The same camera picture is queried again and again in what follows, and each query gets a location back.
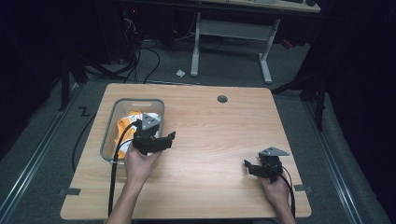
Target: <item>hand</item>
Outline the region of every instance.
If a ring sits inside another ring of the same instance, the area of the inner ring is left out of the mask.
[[[273,206],[289,205],[289,186],[280,176],[272,184],[267,178],[259,177],[259,180],[264,187],[265,196]]]
[[[139,150],[129,146],[125,155],[125,169],[128,183],[145,183],[149,178],[155,163],[163,152],[155,152],[150,156],[145,156]]]

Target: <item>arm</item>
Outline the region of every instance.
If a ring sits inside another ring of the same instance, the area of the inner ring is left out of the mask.
[[[289,187],[285,181],[279,178],[271,184],[267,178],[259,177],[259,180],[264,187],[265,196],[275,209],[279,223],[296,224],[297,222],[289,207]]]
[[[149,178],[155,161],[161,156],[162,152],[153,153],[150,156],[142,155],[138,150],[130,145],[125,155],[125,169],[127,180],[122,189],[119,200],[107,224],[111,223],[131,223],[132,214],[136,205],[137,197]]]

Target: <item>wooden table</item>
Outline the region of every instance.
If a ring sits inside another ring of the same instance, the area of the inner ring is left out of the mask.
[[[228,102],[220,103],[220,95]],[[248,175],[243,164],[259,164],[259,151],[268,147],[290,152],[280,159],[293,184],[302,184],[268,89],[110,84],[70,185],[80,193],[66,196],[62,218],[107,217],[111,165],[99,149],[112,106],[120,98],[163,100],[163,135],[177,132],[143,187],[134,218],[274,217],[257,177]],[[116,182],[114,202],[125,182],[123,168]],[[296,216],[310,216],[305,192],[295,192],[295,199]]]

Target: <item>gray carpet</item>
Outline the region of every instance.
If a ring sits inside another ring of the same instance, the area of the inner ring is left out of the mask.
[[[191,45],[186,45],[188,43],[189,40],[173,47],[159,44],[152,48],[159,54],[161,61],[159,67],[149,77],[148,82],[274,89],[294,79],[302,59],[309,50],[309,46],[286,50],[282,46],[274,45],[268,58],[274,83],[268,86],[263,83],[257,54],[254,52],[260,48],[260,42],[249,43],[243,47],[237,47],[235,44],[221,45],[217,49],[214,49],[217,46],[216,43],[203,45],[207,49],[201,51],[200,74],[195,78],[189,76]],[[139,83],[155,67],[157,60],[157,56],[152,51],[141,50],[141,58],[137,66]],[[116,70],[121,66],[112,64],[107,67]],[[182,78],[176,76],[178,69],[185,71],[186,76]],[[90,76],[85,86],[77,88],[80,92],[74,91],[76,92],[75,100],[68,111],[62,114],[64,118],[59,129],[46,147],[46,155],[38,169],[34,171],[33,179],[17,200],[16,206],[11,208],[12,213],[7,219],[8,223],[103,223],[101,220],[62,220],[60,211],[64,202],[63,190],[68,188],[73,178],[72,160],[78,162],[91,125],[88,125],[85,131],[84,127],[94,116],[106,85],[110,82],[115,82],[115,80]],[[133,78],[130,77],[128,82],[132,83]],[[18,177],[35,154],[37,147],[40,146],[40,141],[45,136],[46,130],[59,116],[60,92],[60,84],[58,84],[47,102],[33,114],[18,142],[0,162],[1,202],[7,200]],[[320,135],[312,123],[312,118],[307,112],[310,104],[300,101],[298,91],[286,91],[275,95],[275,100],[302,180],[306,186],[312,189],[307,193],[312,215],[298,218],[298,223],[352,223],[343,206],[343,201],[340,200],[339,192],[334,185],[326,157],[323,154],[323,139],[320,139]],[[359,209],[361,223],[389,223],[388,217],[376,201],[369,184],[347,147],[328,98],[323,125],[324,132],[322,134],[350,188],[350,194]],[[196,221],[200,223],[255,224],[275,222],[275,220]],[[178,223],[180,222],[195,223],[192,220],[179,220]]]

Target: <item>dark background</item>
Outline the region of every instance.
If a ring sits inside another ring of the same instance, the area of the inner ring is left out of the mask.
[[[293,45],[312,44],[296,80],[316,77],[295,88],[315,98],[320,83],[326,84],[349,147],[394,222],[396,3],[335,0],[319,1],[319,5],[322,15],[348,19],[321,25],[282,20],[276,43],[288,39]],[[181,34],[190,29],[193,12],[137,9],[132,16],[141,35],[171,45],[174,29]],[[121,35],[122,12],[115,5],[2,1],[0,17],[3,158],[60,78],[66,48],[95,63],[124,59],[128,49]]]

